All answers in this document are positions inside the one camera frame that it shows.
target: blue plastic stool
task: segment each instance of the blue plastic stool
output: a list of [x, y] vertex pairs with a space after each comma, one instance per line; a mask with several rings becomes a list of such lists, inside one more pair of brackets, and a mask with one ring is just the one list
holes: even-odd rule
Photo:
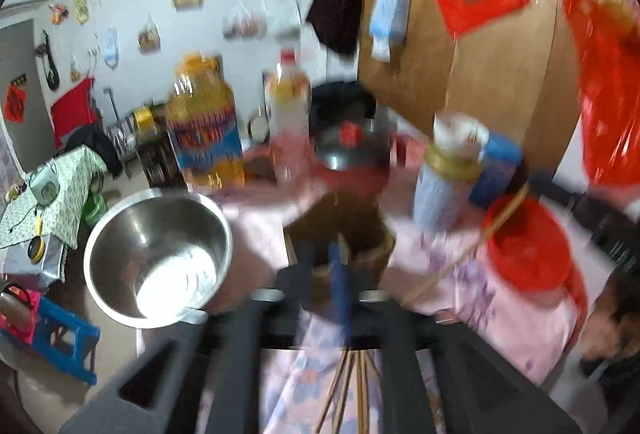
[[[74, 334], [70, 353], [65, 353], [56, 346], [57, 340], [66, 331]], [[89, 385], [97, 384], [98, 377], [93, 370], [84, 368], [84, 361], [91, 353], [91, 366], [94, 369], [94, 349], [99, 339], [100, 328], [53, 304], [49, 299], [40, 299], [32, 347], [59, 370]]]

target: yellow oil bottle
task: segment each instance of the yellow oil bottle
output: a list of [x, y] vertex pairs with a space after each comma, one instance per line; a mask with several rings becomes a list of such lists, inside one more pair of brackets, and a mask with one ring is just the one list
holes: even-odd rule
[[186, 55], [166, 104], [166, 122], [178, 168], [198, 192], [244, 183], [234, 94], [222, 58]]

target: wooden wardrobe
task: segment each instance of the wooden wardrobe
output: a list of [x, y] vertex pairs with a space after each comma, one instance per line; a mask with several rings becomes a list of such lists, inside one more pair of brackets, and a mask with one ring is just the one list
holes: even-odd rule
[[365, 0], [359, 77], [428, 135], [434, 112], [455, 109], [520, 144], [529, 165], [555, 170], [578, 118], [578, 63], [561, 2], [531, 0], [454, 42], [435, 0], [411, 0], [406, 42], [384, 64], [371, 58], [374, 0]]

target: chopsticks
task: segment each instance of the chopsticks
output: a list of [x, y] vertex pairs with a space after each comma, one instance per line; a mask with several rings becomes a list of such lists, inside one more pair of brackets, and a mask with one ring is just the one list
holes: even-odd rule
[[338, 361], [334, 379], [329, 387], [326, 403], [322, 408], [322, 414], [318, 419], [314, 434], [320, 433], [332, 401], [334, 400], [338, 384], [342, 383], [331, 429], [332, 434], [338, 434], [340, 432], [349, 385], [351, 383], [351, 374], [353, 373], [354, 367], [356, 369], [356, 388], [358, 391], [358, 434], [369, 434], [369, 383], [367, 380], [367, 369], [371, 370], [379, 380], [380, 373], [376, 369], [367, 351], [353, 351], [349, 349], [345, 349], [340, 356], [340, 361]]
[[433, 275], [428, 276], [422, 283], [418, 284], [417, 287], [412, 289], [407, 295], [402, 299], [402, 306], [405, 307], [413, 303], [418, 297], [420, 297], [423, 293], [428, 292], [431, 289], [434, 289], [440, 281], [444, 278], [448, 277], [456, 268], [457, 265], [462, 263], [468, 256], [477, 249], [480, 245], [482, 245], [489, 237], [491, 237], [495, 232], [506, 223], [506, 221], [513, 216], [518, 207], [522, 204], [527, 196], [527, 192], [529, 191], [529, 184], [525, 183], [522, 188], [516, 193], [516, 195], [504, 206], [502, 212], [498, 214], [492, 223], [485, 228], [484, 231], [480, 234], [480, 237], [476, 239], [471, 245], [469, 245], [466, 249], [462, 251], [462, 253], [456, 258], [453, 263], [451, 263], [446, 268], [443, 268], [438, 273], [434, 273]]

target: table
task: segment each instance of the table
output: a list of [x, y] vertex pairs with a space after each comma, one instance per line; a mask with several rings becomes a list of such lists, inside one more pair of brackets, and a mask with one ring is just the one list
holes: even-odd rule
[[[78, 247], [78, 227], [91, 180], [107, 172], [103, 160], [82, 145], [53, 159], [60, 191], [47, 207], [36, 206], [31, 190], [7, 205], [0, 221], [0, 273], [8, 274], [30, 289], [44, 290], [53, 281], [64, 281], [66, 248]], [[35, 215], [42, 217], [45, 255], [33, 265], [27, 255], [35, 232]]]
[[[416, 170], [393, 169], [389, 185], [380, 196], [385, 222], [397, 236], [381, 286], [396, 297], [414, 287], [427, 273], [451, 262], [478, 236], [482, 220], [482, 214], [470, 207], [452, 233], [427, 237], [413, 226], [410, 218], [416, 177]], [[215, 197], [231, 224], [235, 249], [225, 284], [207, 305], [207, 312], [234, 308], [287, 265], [283, 224], [299, 217], [325, 192], [322, 183], [311, 180], [296, 188], [247, 185]], [[543, 307], [511, 289], [493, 272], [484, 248], [444, 280], [434, 295], [417, 302], [414, 309], [421, 313], [453, 309], [535, 384], [542, 383], [558, 363], [576, 322], [571, 299], [559, 295], [556, 302]], [[306, 312], [301, 324], [300, 350], [263, 352], [260, 429], [266, 434], [310, 434], [334, 376], [342, 346], [340, 328]], [[139, 332], [139, 350], [144, 349], [153, 335], [152, 330]], [[431, 401], [437, 406], [437, 385], [428, 351], [419, 352], [418, 361]], [[353, 378], [342, 434], [357, 430], [355, 385]], [[204, 430], [212, 399], [211, 388], [207, 386], [198, 432]], [[369, 403], [370, 431], [382, 432], [382, 397], [371, 377]], [[332, 414], [333, 409], [323, 433], [331, 430]], [[436, 422], [439, 432], [444, 432], [442, 414], [438, 412]]]

